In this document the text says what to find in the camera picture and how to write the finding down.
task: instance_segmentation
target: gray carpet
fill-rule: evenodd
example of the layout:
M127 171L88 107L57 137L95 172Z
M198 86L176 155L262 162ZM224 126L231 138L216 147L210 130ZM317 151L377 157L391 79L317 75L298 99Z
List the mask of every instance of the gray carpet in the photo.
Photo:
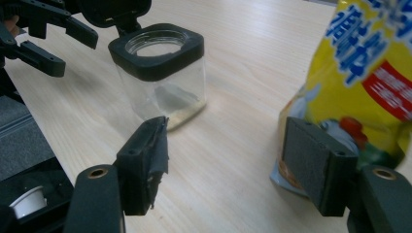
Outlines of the gray carpet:
M54 157L28 109L0 97L0 181Z

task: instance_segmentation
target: food package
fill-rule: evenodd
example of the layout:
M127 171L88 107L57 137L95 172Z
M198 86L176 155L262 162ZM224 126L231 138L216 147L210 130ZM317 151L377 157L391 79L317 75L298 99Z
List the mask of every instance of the food package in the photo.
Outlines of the food package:
M279 145L287 117L319 125L359 156L358 169L395 168L412 131L412 0L339 1L305 85L280 113ZM281 155L272 180L299 188Z

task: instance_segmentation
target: light wood tabletop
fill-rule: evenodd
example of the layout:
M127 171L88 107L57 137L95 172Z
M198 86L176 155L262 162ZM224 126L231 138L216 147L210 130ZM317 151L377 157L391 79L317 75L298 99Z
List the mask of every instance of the light wood tabletop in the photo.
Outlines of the light wood tabletop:
M153 210L127 216L127 232L347 232L307 199L275 186L278 114L304 84L334 8L302 0L153 1L143 27L168 22L205 38L207 106L168 133L169 174ZM91 50L50 26L40 47L66 61L52 78L7 60L27 107L72 182L112 164L142 123L131 109L108 44ZM399 171L412 178L410 159Z

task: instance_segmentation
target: red label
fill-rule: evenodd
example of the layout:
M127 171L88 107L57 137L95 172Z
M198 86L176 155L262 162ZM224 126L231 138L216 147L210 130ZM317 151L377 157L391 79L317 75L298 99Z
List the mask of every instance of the red label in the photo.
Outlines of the red label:
M412 82L403 77L388 61L362 84L376 103L394 117L402 121L412 118Z

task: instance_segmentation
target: black lid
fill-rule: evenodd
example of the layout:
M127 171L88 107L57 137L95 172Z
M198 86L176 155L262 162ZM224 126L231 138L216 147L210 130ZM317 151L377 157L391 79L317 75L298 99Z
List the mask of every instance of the black lid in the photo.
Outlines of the black lid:
M87 21L97 27L122 27L144 15L152 0L77 0Z
M156 38L173 38L182 44L180 50L158 56L138 56L126 50L133 38L145 38L151 33ZM169 24L155 24L117 38L109 44L115 63L129 75L145 82L160 81L200 59L204 54L204 39L200 34Z

